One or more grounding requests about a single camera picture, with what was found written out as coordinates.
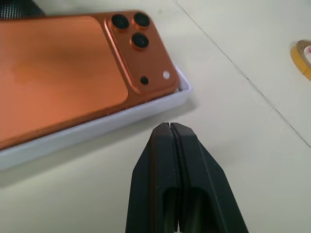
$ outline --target white table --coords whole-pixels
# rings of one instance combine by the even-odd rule
[[[286,17],[293,9],[309,19],[308,1],[287,1],[288,12],[269,19],[257,17],[280,1],[268,10],[268,1],[246,0],[37,2],[48,14],[148,12],[194,93],[177,109],[1,173],[1,233],[124,232],[132,170],[163,121],[195,131],[224,169],[250,232],[310,232],[311,132],[303,120],[311,84],[290,62],[288,39],[275,39],[285,31],[290,40],[304,38]],[[268,30],[273,23],[277,30]],[[294,93],[301,105],[288,101]]]

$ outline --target clamp jaw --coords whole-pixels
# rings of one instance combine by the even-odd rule
[[[126,233],[247,233],[224,171],[192,129],[157,126],[137,162]]]

